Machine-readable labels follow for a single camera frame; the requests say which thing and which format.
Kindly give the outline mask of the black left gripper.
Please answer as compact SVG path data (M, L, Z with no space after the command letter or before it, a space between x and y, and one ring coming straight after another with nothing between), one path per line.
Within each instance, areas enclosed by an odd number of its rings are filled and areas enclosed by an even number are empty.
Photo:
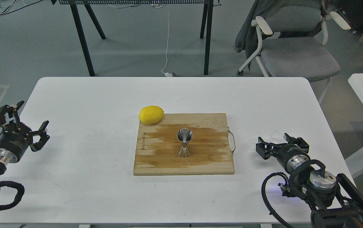
M47 134L49 121L44 121L38 131L25 129L18 115L18 110L23 104L24 101L20 101L13 106L0 107L0 127L3 129L0 133L0 162L3 164L19 162L28 146L33 152L40 151L50 139ZM27 134L31 138L39 136L40 139L34 143Z

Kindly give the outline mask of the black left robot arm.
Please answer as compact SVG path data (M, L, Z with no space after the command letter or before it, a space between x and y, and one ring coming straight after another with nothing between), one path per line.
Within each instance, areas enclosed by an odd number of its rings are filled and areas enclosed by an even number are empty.
M50 138L47 134L49 121L44 121L37 131L32 131L20 121L18 110L23 104L24 101L20 101L13 106L0 107L0 175L5 173L8 164L19 162L28 148L33 152L39 151ZM18 205L25 193L24 186L14 181L0 181L0 190L2 187L16 189L17 193L12 203L0 205L0 211Z

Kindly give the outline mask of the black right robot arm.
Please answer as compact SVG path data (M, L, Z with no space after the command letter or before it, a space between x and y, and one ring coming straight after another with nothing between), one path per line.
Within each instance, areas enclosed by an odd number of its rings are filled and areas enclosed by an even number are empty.
M303 138L284 134L285 143L265 142L258 137L256 152L263 158L275 157L285 172L268 175L261 185L261 196L269 214L287 228L285 221L271 206L266 196L266 184L274 176L281 176L282 196L298 197L311 209L314 228L363 228L363 195L349 178L326 171L325 165L308 155L309 144Z

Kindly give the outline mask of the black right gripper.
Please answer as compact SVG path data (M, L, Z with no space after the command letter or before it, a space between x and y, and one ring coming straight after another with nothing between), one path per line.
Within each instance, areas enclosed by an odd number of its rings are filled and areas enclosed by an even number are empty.
M287 145L280 148L280 144L264 142L258 137L256 152L264 159L275 157L287 173L292 173L302 163L310 160L306 152L309 151L309 144L301 137L295 138L285 133Z

